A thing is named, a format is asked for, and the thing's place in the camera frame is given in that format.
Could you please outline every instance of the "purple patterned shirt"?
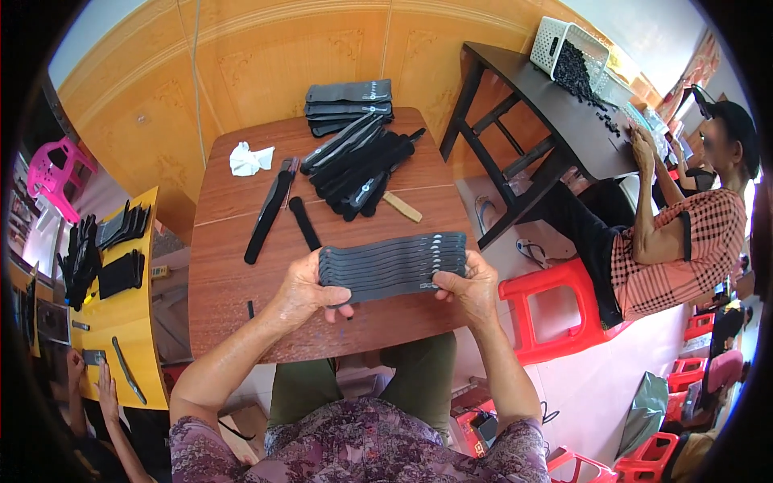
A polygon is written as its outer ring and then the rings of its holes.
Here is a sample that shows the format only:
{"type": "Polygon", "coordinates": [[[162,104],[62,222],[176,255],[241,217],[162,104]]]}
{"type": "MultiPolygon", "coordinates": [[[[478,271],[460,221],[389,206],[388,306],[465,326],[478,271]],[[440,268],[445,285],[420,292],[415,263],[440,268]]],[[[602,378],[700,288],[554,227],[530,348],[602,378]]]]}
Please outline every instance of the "purple patterned shirt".
{"type": "Polygon", "coordinates": [[[486,456],[442,446],[440,434],[386,401],[361,397],[323,406],[295,424],[266,431],[268,456],[243,466],[218,433],[196,417],[170,430],[172,480],[212,481],[545,481],[536,420],[510,424],[486,456]]]}

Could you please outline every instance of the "white cloth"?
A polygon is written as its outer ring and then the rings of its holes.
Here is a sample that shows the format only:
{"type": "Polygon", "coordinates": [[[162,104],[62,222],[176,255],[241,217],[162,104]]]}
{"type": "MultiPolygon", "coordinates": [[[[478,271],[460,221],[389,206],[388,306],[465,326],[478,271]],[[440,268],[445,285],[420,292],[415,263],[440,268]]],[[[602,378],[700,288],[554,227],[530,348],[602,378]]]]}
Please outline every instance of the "white cloth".
{"type": "Polygon", "coordinates": [[[242,141],[231,151],[229,164],[231,174],[234,176],[252,176],[261,169],[271,169],[271,158],[274,155],[274,146],[250,151],[250,145],[242,141]]]}

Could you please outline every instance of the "black cap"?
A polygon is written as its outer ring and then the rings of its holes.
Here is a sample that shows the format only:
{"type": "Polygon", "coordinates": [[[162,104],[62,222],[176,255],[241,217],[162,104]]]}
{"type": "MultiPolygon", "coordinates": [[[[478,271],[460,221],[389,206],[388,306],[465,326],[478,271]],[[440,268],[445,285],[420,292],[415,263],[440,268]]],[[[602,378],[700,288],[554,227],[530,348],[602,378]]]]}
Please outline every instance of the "black cap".
{"type": "Polygon", "coordinates": [[[760,172],[760,145],[751,116],[740,105],[721,100],[706,106],[711,117],[724,121],[730,141],[740,141],[744,149],[744,164],[749,176],[754,179],[760,172]]]}

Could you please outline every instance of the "curtain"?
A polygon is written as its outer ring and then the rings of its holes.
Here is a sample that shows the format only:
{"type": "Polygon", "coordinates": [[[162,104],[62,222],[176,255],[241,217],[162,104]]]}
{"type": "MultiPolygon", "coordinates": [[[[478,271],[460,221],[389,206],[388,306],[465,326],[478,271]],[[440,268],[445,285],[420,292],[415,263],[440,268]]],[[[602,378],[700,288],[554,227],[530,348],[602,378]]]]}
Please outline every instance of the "curtain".
{"type": "Polygon", "coordinates": [[[657,108],[657,113],[663,122],[670,123],[676,114],[676,110],[682,103],[682,96],[684,90],[690,87],[694,83],[701,82],[701,85],[705,87],[709,79],[717,71],[717,67],[720,65],[720,47],[717,43],[717,39],[711,32],[706,32],[703,36],[703,40],[693,54],[693,58],[690,63],[687,64],[687,68],[684,70],[682,77],[676,82],[676,85],[671,91],[663,98],[663,102],[657,108]]]}

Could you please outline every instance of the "white cable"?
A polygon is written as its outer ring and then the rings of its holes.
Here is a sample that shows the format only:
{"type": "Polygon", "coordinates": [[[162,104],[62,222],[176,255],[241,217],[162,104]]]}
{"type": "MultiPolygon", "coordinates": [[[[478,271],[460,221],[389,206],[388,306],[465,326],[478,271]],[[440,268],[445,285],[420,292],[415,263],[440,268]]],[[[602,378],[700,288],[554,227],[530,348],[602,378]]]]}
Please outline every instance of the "white cable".
{"type": "Polygon", "coordinates": [[[206,169],[206,153],[204,152],[204,136],[201,132],[201,106],[199,104],[199,77],[196,75],[196,44],[199,39],[199,13],[201,12],[201,0],[196,0],[196,23],[193,26],[193,48],[191,48],[191,72],[193,73],[193,89],[196,91],[196,124],[199,127],[199,146],[201,147],[201,159],[206,169]]]}

